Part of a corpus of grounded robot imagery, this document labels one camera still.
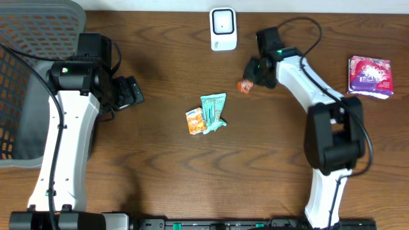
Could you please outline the orange snack box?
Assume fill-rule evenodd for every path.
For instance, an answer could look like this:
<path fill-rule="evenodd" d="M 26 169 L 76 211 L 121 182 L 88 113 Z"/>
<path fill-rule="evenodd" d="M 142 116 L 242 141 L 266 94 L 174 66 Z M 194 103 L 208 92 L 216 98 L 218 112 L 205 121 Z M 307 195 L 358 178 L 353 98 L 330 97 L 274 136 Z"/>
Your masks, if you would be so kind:
<path fill-rule="evenodd" d="M 198 107 L 185 113 L 189 134 L 196 135 L 207 129 L 205 115 L 202 108 Z"/>

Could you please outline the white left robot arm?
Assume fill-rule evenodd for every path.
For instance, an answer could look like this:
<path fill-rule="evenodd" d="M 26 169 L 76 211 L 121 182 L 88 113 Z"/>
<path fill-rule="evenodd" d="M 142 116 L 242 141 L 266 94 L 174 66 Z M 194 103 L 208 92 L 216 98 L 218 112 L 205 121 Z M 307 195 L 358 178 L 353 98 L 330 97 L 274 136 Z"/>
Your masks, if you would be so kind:
<path fill-rule="evenodd" d="M 117 44 L 98 33 L 79 35 L 77 52 L 55 60 L 38 80 L 49 94 L 49 129 L 40 175 L 26 211 L 10 215 L 10 229 L 122 229 L 139 227 L 126 213 L 86 209 L 86 164 L 99 116 L 144 100 L 134 77 L 119 77 Z"/>

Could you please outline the green wipes packet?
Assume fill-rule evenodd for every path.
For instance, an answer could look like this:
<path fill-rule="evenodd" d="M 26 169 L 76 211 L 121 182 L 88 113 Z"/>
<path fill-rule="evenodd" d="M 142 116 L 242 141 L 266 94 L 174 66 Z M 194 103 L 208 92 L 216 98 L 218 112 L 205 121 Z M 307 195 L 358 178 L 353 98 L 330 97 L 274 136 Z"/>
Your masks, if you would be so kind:
<path fill-rule="evenodd" d="M 206 130 L 203 132 L 204 134 L 216 131 L 218 128 L 227 125 L 227 123 L 220 118 L 226 101 L 226 96 L 227 94 L 225 93 L 219 93 L 201 97 L 202 109 L 206 121 Z"/>

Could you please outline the purple red pad packet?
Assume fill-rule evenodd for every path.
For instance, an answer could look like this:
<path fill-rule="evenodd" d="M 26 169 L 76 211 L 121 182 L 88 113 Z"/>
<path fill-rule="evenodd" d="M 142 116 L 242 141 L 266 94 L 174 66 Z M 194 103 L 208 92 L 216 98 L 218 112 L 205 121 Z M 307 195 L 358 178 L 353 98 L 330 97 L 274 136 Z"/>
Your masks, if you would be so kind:
<path fill-rule="evenodd" d="M 349 94 L 388 99 L 394 94 L 390 60 L 352 56 L 348 60 Z"/>

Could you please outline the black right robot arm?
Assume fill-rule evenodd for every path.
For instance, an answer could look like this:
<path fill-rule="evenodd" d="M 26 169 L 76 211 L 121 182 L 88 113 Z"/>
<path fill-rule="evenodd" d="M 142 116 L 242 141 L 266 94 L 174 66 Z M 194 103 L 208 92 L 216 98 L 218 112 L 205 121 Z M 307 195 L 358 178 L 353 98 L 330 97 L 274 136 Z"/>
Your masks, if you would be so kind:
<path fill-rule="evenodd" d="M 258 31 L 256 41 L 259 57 L 250 59 L 243 77 L 270 89 L 283 85 L 306 111 L 304 153 L 313 182 L 304 213 L 313 229 L 331 229 L 339 222 L 346 182 L 365 152 L 362 104 L 326 84 L 296 47 L 285 47 L 277 27 Z"/>

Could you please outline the orange chocolate bar wrapper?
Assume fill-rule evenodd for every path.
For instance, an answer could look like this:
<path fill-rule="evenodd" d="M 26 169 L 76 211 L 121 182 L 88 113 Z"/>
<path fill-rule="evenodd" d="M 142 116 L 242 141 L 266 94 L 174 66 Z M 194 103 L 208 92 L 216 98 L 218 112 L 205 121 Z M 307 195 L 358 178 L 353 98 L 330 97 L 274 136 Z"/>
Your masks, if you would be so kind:
<path fill-rule="evenodd" d="M 241 80 L 241 81 L 237 82 L 236 86 L 237 86 L 237 89 L 238 89 L 241 93 L 249 94 L 249 93 L 250 93 L 250 90 L 251 90 L 251 89 L 253 88 L 253 86 L 254 86 L 254 83 L 251 82 L 251 81 L 249 81 L 249 80 L 247 80 L 247 79 L 244 79 L 244 80 Z"/>

